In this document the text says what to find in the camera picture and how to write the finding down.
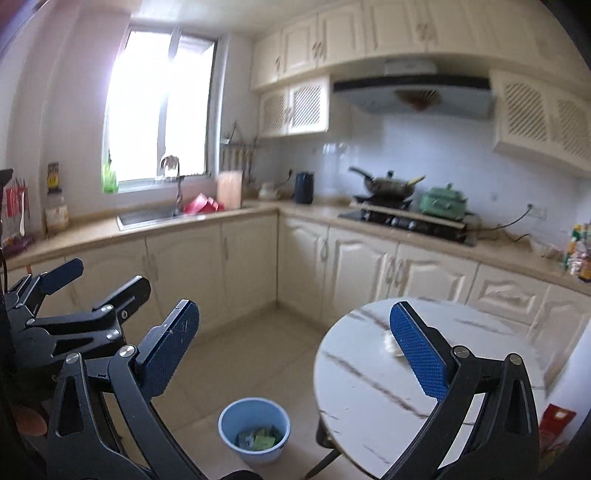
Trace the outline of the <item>white wrapper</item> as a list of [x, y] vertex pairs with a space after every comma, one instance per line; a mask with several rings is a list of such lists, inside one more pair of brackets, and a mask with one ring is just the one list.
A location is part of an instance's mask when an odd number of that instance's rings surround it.
[[402, 358], [405, 356], [402, 348], [400, 347], [396, 337], [390, 332], [387, 331], [384, 336], [384, 348], [385, 350], [390, 353], [394, 358]]

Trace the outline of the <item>green snack bag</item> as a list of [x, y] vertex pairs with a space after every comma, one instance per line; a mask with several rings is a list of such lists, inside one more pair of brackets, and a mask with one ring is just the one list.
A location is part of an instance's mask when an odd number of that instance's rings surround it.
[[260, 427], [238, 433], [235, 437], [235, 445], [242, 450], [266, 451], [273, 449], [281, 440], [283, 440], [283, 433], [276, 427]]

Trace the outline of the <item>blue plastic trash bucket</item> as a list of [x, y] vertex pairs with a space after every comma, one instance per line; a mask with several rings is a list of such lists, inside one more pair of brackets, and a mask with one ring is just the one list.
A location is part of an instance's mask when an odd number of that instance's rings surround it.
[[[283, 433], [283, 440], [266, 451], [242, 450], [235, 445], [238, 433], [260, 427], [276, 427]], [[249, 465], [270, 464], [283, 453], [290, 439], [291, 422], [287, 411], [273, 400], [262, 397], [247, 397], [230, 403], [217, 420], [217, 429], [222, 442]]]

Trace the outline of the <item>kitchen window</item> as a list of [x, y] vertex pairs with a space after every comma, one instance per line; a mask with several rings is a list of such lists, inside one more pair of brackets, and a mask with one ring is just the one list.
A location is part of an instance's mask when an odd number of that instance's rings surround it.
[[103, 163], [119, 191], [209, 172], [217, 42], [179, 27], [128, 29], [111, 72]]

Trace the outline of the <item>round white marble table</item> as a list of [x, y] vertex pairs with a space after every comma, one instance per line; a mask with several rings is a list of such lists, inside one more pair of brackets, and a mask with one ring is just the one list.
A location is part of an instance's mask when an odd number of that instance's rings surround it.
[[[394, 465], [436, 406], [407, 360], [394, 358], [384, 348], [396, 302], [381, 300], [346, 314], [329, 329], [315, 357], [315, 401], [322, 422], [346, 459], [372, 479]], [[498, 360], [519, 354], [536, 410], [544, 412], [544, 370], [524, 328], [460, 303], [417, 298], [409, 302], [452, 346]]]

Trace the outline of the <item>cream cabinets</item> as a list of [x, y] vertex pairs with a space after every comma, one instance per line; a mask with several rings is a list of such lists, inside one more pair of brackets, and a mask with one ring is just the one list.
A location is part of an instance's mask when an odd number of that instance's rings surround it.
[[41, 241], [8, 262], [11, 275], [79, 258], [84, 276], [50, 303], [87, 307], [133, 275], [146, 277], [149, 326], [195, 301], [214, 330], [277, 303], [318, 325], [373, 301], [456, 302], [497, 316], [535, 348], [554, 380], [590, 321], [590, 288], [528, 248], [470, 247], [287, 207], [243, 210], [132, 230], [107, 219]]
[[501, 153], [590, 172], [590, 70], [539, 1], [353, 1], [256, 41], [252, 90], [363, 61], [493, 75]]

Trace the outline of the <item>red paper bag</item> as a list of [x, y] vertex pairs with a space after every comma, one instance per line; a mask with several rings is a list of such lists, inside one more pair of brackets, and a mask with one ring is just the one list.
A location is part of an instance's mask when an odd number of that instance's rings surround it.
[[539, 425], [540, 448], [542, 451], [548, 450], [555, 443], [575, 416], [576, 413], [572, 410], [552, 403], [547, 406]]

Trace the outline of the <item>red basin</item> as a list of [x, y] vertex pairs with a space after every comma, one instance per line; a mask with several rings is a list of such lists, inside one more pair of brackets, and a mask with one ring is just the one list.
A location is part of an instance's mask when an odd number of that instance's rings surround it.
[[186, 215], [209, 214], [224, 211], [225, 208], [212, 197], [199, 194], [197, 197], [187, 203], [182, 211]]

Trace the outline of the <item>wooden cutting board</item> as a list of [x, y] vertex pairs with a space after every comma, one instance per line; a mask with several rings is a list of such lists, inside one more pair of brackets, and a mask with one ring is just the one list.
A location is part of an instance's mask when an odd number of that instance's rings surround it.
[[242, 178], [243, 173], [224, 171], [218, 174], [216, 184], [216, 200], [225, 210], [242, 208]]

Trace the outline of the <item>black gas stove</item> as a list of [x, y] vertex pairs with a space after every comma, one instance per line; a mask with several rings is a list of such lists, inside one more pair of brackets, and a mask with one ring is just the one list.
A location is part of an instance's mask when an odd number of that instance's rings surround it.
[[339, 214], [338, 217], [419, 233], [467, 246], [475, 246], [478, 241], [478, 234], [470, 230], [465, 222], [414, 213], [408, 209], [392, 209], [353, 202], [349, 205], [349, 211]]

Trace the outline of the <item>condiment bottles group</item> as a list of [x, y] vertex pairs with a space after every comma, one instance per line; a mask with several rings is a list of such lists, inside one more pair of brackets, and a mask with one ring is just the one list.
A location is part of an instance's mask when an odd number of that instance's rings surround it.
[[576, 224], [564, 257], [565, 271], [584, 283], [591, 280], [590, 224]]

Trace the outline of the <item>black wok with lid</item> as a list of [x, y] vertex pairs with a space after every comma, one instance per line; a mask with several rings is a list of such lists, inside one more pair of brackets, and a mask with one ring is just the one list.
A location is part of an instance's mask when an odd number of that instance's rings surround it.
[[386, 177], [376, 177], [355, 166], [349, 166], [349, 172], [360, 175], [367, 191], [374, 196], [396, 196], [403, 199], [411, 197], [415, 186], [426, 179], [423, 175], [412, 180], [401, 180], [394, 177], [393, 171], [389, 171]]

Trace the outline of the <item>dark blue electric kettle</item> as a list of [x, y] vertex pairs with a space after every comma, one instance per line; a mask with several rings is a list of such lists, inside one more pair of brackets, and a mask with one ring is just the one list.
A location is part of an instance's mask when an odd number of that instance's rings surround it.
[[312, 172], [298, 172], [294, 181], [294, 202], [309, 205], [314, 202], [315, 175]]

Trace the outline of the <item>upper cream cabinets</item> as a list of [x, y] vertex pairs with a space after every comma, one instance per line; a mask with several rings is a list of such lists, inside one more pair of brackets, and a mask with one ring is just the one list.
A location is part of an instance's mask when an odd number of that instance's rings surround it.
[[590, 70], [539, 1], [353, 1], [256, 41], [252, 90], [363, 61], [493, 75], [501, 153], [590, 172]]

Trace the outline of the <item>wall utensil rack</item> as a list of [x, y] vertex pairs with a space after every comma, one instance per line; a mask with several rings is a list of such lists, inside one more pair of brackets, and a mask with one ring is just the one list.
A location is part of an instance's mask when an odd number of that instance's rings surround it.
[[257, 138], [248, 140], [242, 134], [238, 121], [233, 122], [228, 135], [221, 138], [219, 150], [219, 171], [242, 171], [245, 185], [256, 183], [254, 179], [254, 160], [256, 160]]

